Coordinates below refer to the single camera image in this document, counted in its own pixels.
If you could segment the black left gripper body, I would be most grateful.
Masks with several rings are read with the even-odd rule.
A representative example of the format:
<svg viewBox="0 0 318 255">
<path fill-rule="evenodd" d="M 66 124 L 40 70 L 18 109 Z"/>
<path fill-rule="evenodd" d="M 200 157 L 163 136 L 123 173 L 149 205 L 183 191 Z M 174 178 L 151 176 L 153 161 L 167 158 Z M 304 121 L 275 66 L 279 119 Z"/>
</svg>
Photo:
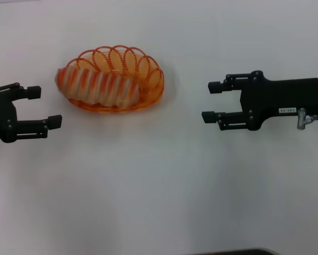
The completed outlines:
<svg viewBox="0 0 318 255">
<path fill-rule="evenodd" d="M 3 142 L 12 143 L 17 140 L 16 124 L 16 108 L 9 95 L 0 91 L 0 139 Z"/>
</svg>

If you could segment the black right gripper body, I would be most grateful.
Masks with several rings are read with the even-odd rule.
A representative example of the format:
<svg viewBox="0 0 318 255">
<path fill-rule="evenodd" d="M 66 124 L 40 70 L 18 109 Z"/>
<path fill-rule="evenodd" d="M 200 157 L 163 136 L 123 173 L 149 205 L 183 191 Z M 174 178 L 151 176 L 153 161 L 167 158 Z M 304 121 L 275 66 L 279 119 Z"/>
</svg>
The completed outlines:
<svg viewBox="0 0 318 255">
<path fill-rule="evenodd" d="M 272 117 L 297 116 L 299 109 L 307 115 L 318 114 L 318 78 L 271 81 L 256 71 L 239 84 L 240 104 L 250 131 L 260 129 Z"/>
</svg>

